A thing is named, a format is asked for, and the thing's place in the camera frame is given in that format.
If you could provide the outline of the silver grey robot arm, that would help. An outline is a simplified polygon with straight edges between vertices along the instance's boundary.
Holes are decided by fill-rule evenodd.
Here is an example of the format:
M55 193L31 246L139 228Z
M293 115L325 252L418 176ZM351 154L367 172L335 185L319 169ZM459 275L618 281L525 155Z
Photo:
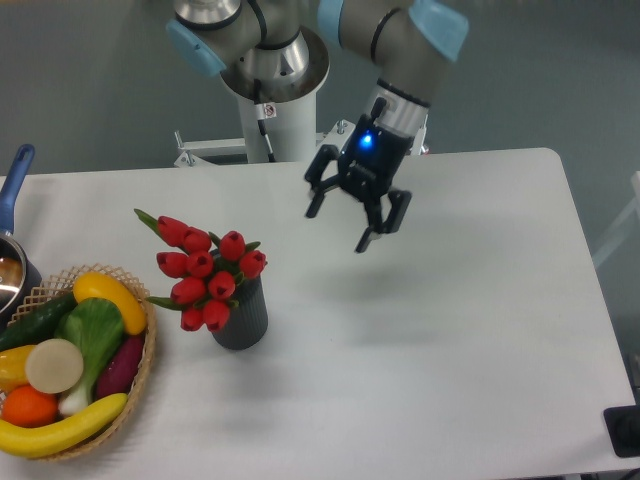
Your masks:
M367 226L358 252L398 231L412 195L393 178L421 150L431 104L469 32L465 16L437 1L177 1L173 9L166 31L178 54L237 99L249 162L307 162L308 217L333 189L360 202ZM379 76L356 124L319 140L329 42Z

